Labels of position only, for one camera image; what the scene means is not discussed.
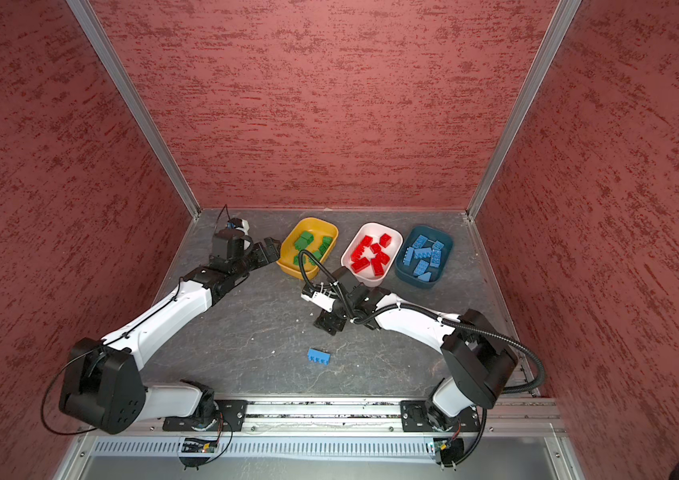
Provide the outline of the red lego pile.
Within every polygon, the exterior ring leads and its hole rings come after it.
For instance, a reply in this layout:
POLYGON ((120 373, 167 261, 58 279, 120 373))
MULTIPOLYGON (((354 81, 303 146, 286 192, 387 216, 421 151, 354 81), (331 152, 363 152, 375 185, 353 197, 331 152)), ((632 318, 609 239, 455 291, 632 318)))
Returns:
POLYGON ((371 261, 371 267, 373 268, 373 275, 375 278, 383 277, 385 275, 385 266, 379 260, 371 261))
POLYGON ((393 238, 389 234, 383 234, 381 239, 379 239, 379 244, 381 244, 383 248, 387 248, 391 245, 391 241, 393 241, 393 238))

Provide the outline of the red lego pile bottom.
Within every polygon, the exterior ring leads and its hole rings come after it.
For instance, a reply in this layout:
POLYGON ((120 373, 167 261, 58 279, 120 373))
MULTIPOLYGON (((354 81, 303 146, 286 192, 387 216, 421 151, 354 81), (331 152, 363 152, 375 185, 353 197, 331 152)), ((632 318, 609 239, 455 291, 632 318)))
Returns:
POLYGON ((391 241, 393 241, 393 238, 389 234, 383 234, 381 239, 379 239, 379 244, 381 244, 383 248, 387 248, 391 245, 391 241))

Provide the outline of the green lego small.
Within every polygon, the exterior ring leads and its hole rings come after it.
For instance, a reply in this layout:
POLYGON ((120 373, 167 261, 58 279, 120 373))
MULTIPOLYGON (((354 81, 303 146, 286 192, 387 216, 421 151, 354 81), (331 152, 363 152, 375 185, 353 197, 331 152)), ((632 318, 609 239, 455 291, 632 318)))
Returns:
POLYGON ((323 236, 321 244, 319 246, 319 251, 324 253, 332 244, 333 238, 330 236, 323 236))

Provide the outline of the green lego pile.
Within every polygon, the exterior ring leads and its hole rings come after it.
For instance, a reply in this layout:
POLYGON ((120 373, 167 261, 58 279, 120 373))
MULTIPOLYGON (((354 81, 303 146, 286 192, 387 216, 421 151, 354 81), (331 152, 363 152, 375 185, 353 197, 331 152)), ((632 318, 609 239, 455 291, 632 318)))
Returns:
POLYGON ((309 231, 303 231, 299 235, 299 238, 294 242, 294 248, 297 251, 305 250, 314 240, 314 236, 309 231))

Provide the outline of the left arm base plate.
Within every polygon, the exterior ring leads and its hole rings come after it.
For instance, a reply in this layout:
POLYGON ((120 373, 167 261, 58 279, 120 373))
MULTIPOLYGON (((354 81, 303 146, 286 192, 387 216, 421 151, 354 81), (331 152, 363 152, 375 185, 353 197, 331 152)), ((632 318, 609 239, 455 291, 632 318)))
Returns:
POLYGON ((219 431, 239 432, 246 417, 247 407, 246 400, 205 400, 189 417, 165 418, 162 430, 195 434, 219 431))

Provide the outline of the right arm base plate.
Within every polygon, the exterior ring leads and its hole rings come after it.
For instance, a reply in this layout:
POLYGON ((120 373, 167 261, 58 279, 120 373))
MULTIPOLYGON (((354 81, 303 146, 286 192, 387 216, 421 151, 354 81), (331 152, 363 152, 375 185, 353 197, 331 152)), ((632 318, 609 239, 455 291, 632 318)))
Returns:
POLYGON ((479 414, 467 407, 457 416, 448 416, 425 400, 403 400, 399 403, 401 425, 407 433, 455 433, 479 431, 479 414))

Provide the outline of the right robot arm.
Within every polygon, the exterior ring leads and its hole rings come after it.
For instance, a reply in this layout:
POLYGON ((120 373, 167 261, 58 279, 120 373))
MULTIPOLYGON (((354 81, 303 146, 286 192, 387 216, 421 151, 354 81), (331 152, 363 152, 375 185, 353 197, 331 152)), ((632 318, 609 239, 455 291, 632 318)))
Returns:
POLYGON ((439 352, 449 376, 425 401, 425 412, 440 430, 449 429, 467 408, 495 407, 517 368, 509 342, 477 310, 437 312, 385 288, 367 287, 345 267, 334 272, 333 280, 306 282, 301 297, 322 310, 317 327, 331 335, 351 322, 403 334, 439 352))

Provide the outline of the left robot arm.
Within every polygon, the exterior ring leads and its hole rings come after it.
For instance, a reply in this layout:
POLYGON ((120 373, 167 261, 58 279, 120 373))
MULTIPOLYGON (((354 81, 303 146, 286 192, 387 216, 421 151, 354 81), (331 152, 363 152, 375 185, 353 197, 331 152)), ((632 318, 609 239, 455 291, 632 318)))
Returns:
POLYGON ((57 377, 60 412, 108 434, 160 418, 177 418, 195 431, 221 428, 212 388, 191 380, 147 385, 141 371, 186 324, 251 272, 277 262, 280 248, 271 237, 252 241, 244 228, 215 233, 208 262, 182 276, 163 300, 103 338, 83 338, 73 346, 57 377))

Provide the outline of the red lego top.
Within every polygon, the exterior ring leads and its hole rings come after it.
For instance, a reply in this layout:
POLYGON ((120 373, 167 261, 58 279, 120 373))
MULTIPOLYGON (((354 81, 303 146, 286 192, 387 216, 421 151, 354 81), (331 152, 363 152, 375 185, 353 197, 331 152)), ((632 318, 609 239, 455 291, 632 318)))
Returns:
POLYGON ((373 258, 373 262, 382 266, 389 264, 389 261, 391 261, 391 258, 383 251, 377 253, 373 258))

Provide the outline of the red lego diagonal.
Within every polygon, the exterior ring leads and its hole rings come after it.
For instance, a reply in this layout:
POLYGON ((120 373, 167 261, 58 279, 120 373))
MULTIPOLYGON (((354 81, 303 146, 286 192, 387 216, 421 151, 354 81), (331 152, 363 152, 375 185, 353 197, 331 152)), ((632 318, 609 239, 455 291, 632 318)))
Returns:
POLYGON ((367 250, 367 247, 371 246, 371 244, 373 244, 373 238, 369 235, 363 236, 363 238, 359 240, 359 243, 357 243, 357 246, 355 246, 355 249, 353 249, 353 252, 351 252, 351 261, 357 262, 365 257, 365 250, 367 250))

